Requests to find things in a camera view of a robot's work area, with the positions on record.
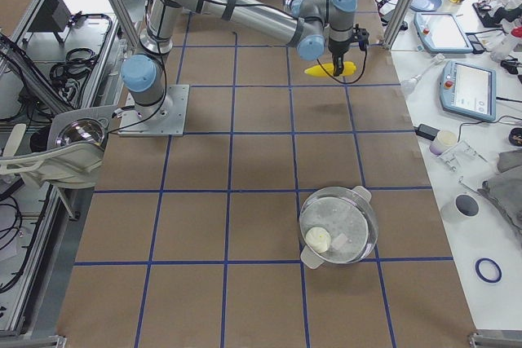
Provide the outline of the yellow toy corn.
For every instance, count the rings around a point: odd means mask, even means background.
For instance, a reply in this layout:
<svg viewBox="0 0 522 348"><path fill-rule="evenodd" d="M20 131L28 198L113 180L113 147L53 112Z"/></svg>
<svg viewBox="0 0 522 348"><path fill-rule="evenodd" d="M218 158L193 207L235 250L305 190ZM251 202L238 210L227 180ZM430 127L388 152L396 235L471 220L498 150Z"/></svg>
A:
<svg viewBox="0 0 522 348"><path fill-rule="evenodd" d="M351 61L343 62L343 71L338 75L339 77L348 77L354 74L357 70L357 66ZM334 76L334 64L317 64L310 68L306 68L304 73L312 77L327 77L328 75Z"/></svg>

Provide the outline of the white pot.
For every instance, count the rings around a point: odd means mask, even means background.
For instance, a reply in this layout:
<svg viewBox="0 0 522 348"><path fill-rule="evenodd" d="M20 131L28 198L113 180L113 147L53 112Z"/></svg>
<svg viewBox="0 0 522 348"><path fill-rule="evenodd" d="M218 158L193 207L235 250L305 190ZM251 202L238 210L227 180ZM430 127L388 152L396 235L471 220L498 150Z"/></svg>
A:
<svg viewBox="0 0 522 348"><path fill-rule="evenodd" d="M303 264L317 269L324 263L347 265L367 258L378 239L378 222L370 205L372 194L362 186L325 187L312 193L299 214ZM307 246L306 232L323 227L331 235L330 248L318 254Z"/></svg>

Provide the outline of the light blue plate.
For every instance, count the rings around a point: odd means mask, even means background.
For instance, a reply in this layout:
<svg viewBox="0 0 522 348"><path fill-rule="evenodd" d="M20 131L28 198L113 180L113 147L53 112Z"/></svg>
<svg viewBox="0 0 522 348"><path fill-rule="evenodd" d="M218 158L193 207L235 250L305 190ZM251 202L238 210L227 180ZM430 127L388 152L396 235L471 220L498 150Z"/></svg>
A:
<svg viewBox="0 0 522 348"><path fill-rule="evenodd" d="M409 8L416 12L437 11L442 5L442 0L412 0Z"/></svg>

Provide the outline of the blue teach pendant upper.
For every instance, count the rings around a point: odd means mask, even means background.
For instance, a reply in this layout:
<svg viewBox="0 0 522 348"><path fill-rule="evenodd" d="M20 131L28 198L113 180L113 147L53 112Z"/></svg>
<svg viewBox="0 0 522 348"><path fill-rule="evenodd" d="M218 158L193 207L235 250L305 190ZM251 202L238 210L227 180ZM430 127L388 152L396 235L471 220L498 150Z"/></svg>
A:
<svg viewBox="0 0 522 348"><path fill-rule="evenodd" d="M414 26L422 45L431 53L468 54L473 51L453 14L416 12Z"/></svg>

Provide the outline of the blue teach pendant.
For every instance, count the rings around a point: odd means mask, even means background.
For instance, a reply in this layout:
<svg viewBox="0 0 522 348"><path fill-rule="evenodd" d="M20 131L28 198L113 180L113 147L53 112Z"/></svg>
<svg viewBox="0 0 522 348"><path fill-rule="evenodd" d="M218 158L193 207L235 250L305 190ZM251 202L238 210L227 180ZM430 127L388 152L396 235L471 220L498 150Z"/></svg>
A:
<svg viewBox="0 0 522 348"><path fill-rule="evenodd" d="M453 14L416 12L414 26L422 45L431 53L468 54L473 51Z"/></svg>
<svg viewBox="0 0 522 348"><path fill-rule="evenodd" d="M440 76L442 108L479 121L496 119L496 72L460 61L449 61Z"/></svg>

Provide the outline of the blue teach pendant lower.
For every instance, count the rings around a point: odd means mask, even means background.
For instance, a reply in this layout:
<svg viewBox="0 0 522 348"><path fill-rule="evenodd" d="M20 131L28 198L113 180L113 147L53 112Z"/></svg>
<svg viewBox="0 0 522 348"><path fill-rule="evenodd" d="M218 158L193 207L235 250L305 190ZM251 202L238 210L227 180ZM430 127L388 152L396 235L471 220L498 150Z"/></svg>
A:
<svg viewBox="0 0 522 348"><path fill-rule="evenodd" d="M479 121L496 119L496 72L460 61L449 61L440 76L442 108Z"/></svg>

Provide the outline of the white paper cup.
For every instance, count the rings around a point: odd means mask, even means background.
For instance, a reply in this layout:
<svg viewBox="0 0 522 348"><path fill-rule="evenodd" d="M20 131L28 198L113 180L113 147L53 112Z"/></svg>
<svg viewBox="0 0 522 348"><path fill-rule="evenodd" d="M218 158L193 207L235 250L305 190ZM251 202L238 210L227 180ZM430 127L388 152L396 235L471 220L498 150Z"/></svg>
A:
<svg viewBox="0 0 522 348"><path fill-rule="evenodd" d="M439 130L435 138L431 141L429 151L439 156L443 152L455 146L458 142L458 136L448 130Z"/></svg>

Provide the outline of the red white spray bottle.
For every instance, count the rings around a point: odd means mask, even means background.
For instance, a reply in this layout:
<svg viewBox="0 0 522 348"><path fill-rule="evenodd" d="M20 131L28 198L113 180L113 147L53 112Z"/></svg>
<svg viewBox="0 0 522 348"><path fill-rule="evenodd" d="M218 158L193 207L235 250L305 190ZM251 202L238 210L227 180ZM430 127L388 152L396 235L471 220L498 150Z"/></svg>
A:
<svg viewBox="0 0 522 348"><path fill-rule="evenodd" d="M512 29L490 52L491 60L501 62L505 60L515 47L521 42L522 28Z"/></svg>

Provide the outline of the white steamed bun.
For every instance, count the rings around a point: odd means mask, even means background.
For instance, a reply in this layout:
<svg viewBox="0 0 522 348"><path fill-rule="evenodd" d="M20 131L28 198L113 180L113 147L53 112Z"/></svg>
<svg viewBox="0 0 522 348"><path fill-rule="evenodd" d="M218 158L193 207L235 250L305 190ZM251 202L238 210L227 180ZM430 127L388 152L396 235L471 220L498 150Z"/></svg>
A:
<svg viewBox="0 0 522 348"><path fill-rule="evenodd" d="M316 253L325 253L331 245L331 235L323 227L311 227L305 235L307 246Z"/></svg>

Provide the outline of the white black mug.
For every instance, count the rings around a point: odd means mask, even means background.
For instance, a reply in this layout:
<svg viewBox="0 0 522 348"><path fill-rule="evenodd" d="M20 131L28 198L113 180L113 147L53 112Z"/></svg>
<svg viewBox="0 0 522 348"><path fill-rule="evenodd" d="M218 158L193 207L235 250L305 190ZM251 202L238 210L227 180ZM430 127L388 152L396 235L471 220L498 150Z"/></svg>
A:
<svg viewBox="0 0 522 348"><path fill-rule="evenodd" d="M441 209L441 217L446 222L463 222L476 217L480 212L477 200L466 193L460 193L448 201Z"/></svg>

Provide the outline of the grey cloth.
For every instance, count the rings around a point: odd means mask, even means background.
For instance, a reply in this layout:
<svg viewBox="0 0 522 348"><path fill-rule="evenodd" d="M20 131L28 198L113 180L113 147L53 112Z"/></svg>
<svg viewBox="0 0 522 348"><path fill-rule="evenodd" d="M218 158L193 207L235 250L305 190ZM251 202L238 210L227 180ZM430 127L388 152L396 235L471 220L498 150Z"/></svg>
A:
<svg viewBox="0 0 522 348"><path fill-rule="evenodd" d="M501 152L497 171L482 182L478 192L511 225L521 243L521 150Z"/></svg>

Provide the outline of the steel mixing bowl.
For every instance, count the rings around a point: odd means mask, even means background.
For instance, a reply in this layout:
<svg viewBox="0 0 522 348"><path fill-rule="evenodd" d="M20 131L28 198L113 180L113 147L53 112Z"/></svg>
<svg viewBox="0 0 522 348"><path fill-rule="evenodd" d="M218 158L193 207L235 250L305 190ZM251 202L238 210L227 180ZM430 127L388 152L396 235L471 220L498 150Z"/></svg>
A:
<svg viewBox="0 0 522 348"><path fill-rule="evenodd" d="M89 142L101 146L105 128L95 119L82 118L67 124L56 136L55 146L63 147L76 142Z"/></svg>

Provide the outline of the white chair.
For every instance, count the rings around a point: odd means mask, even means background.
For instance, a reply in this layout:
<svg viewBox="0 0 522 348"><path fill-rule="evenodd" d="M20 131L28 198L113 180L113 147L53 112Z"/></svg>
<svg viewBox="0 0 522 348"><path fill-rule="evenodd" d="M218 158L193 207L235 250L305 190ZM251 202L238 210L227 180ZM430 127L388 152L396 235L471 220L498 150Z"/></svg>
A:
<svg viewBox="0 0 522 348"><path fill-rule="evenodd" d="M47 150L18 155L26 131L21 123L13 127L1 155L1 176L19 175L30 187L41 187L48 182L62 188L94 187L104 158L105 131L112 120L116 105L104 105L63 112L56 115L49 131ZM64 146L55 147L61 131L75 121L93 120L100 125L101 142L82 138Z"/></svg>

